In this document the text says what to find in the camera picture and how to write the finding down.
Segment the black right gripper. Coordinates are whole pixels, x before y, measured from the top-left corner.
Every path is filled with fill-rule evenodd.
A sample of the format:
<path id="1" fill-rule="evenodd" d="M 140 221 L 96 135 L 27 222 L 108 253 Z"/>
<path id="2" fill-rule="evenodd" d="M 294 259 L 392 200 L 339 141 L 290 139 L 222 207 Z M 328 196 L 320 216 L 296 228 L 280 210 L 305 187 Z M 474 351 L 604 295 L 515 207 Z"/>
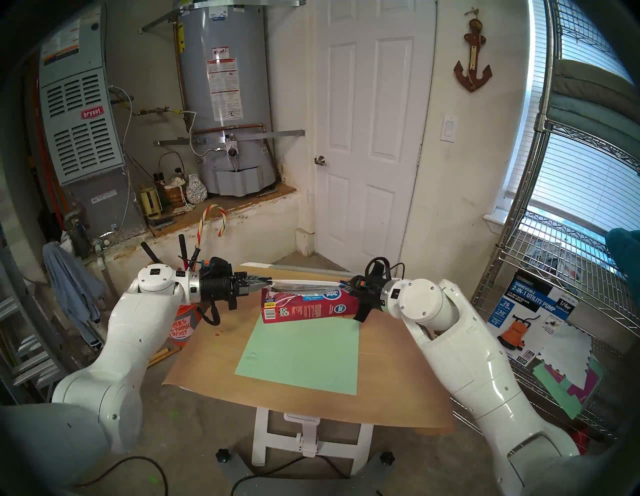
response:
<path id="1" fill-rule="evenodd" d="M 382 311 L 385 303 L 382 292 L 388 278 L 382 275 L 356 275 L 350 280 L 341 280 L 341 291 L 357 299 L 358 308 L 354 320 L 364 323 L 372 310 Z"/>

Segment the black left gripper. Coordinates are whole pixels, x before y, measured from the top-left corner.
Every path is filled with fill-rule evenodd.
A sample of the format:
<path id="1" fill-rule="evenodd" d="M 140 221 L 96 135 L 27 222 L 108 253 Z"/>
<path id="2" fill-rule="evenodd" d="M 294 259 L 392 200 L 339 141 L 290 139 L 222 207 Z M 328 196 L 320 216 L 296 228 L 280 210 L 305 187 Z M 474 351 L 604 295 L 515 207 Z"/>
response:
<path id="1" fill-rule="evenodd" d="M 231 273 L 211 275 L 200 273 L 200 299 L 214 302 L 227 302 L 228 309 L 238 308 L 238 297 L 261 292 L 264 287 L 271 287 L 273 280 L 265 276 L 248 276 L 248 273 Z"/>

